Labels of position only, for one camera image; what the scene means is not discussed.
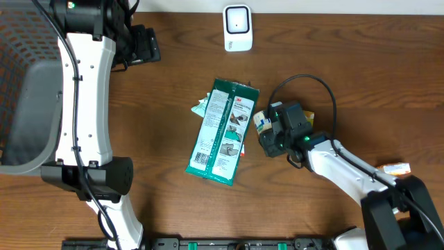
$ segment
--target green clip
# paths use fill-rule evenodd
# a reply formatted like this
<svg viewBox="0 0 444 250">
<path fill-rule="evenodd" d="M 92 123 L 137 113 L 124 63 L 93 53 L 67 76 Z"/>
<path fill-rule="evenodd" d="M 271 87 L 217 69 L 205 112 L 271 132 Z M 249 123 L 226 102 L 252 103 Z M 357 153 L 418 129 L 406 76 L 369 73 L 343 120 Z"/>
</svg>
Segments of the green clip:
<svg viewBox="0 0 444 250">
<path fill-rule="evenodd" d="M 188 250 L 197 250 L 197 243 L 188 243 Z"/>
<path fill-rule="evenodd" d="M 278 247 L 277 250 L 287 250 L 287 244 L 285 243 L 278 243 L 277 247 Z"/>
</svg>

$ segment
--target white backdrop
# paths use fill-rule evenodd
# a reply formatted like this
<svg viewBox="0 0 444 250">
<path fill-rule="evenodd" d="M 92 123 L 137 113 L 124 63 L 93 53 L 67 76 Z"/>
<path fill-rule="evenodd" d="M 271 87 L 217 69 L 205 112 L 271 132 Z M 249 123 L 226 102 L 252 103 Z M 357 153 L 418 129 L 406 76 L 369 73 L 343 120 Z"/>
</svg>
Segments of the white backdrop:
<svg viewBox="0 0 444 250">
<path fill-rule="evenodd" d="M 221 13 L 234 3 L 250 6 L 253 13 L 444 15 L 444 0 L 140 0 L 137 11 Z"/>
</svg>

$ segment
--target teal wrapper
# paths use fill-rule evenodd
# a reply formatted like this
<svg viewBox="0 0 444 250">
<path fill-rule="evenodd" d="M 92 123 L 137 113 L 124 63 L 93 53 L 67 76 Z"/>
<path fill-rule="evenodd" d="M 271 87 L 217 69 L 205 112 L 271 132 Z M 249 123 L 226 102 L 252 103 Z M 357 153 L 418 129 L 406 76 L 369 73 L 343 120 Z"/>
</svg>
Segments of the teal wrapper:
<svg viewBox="0 0 444 250">
<path fill-rule="evenodd" d="M 214 81 L 187 173 L 233 185 L 258 97 L 259 90 L 246 85 Z"/>
</svg>

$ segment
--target wooden table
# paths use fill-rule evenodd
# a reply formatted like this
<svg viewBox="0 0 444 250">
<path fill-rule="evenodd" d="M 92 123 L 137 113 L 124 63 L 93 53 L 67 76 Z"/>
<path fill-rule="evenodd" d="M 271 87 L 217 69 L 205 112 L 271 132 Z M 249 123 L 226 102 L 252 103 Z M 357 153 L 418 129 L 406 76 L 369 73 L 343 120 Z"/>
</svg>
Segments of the wooden table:
<svg viewBox="0 0 444 250">
<path fill-rule="evenodd" d="M 257 110 L 294 74 L 314 74 L 338 102 L 337 137 L 372 165 L 411 163 L 444 215 L 442 17 L 253 15 L 253 49 L 227 53 L 222 14 L 137 13 L 154 27 L 162 61 L 113 73 L 109 125 L 115 156 L 130 156 L 130 191 L 146 234 L 184 238 L 292 238 L 363 226 L 359 206 L 328 180 L 267 158 L 254 127 L 232 187 L 185 173 L 202 118 L 190 111 L 215 78 L 260 89 Z M 309 79 L 276 100 L 298 100 L 330 131 L 332 104 Z M 0 176 L 0 248 L 59 249 L 102 238 L 75 194 L 40 178 Z"/>
</svg>

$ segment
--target gray plastic basket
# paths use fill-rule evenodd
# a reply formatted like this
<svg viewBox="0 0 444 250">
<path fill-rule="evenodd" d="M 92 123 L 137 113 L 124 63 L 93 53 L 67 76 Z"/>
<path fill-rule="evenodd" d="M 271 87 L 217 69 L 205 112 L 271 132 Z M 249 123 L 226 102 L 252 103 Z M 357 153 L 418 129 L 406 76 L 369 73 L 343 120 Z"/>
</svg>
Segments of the gray plastic basket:
<svg viewBox="0 0 444 250">
<path fill-rule="evenodd" d="M 48 10 L 49 1 L 40 1 Z M 0 0 L 0 174 L 39 174 L 62 113 L 57 35 L 29 0 Z"/>
</svg>

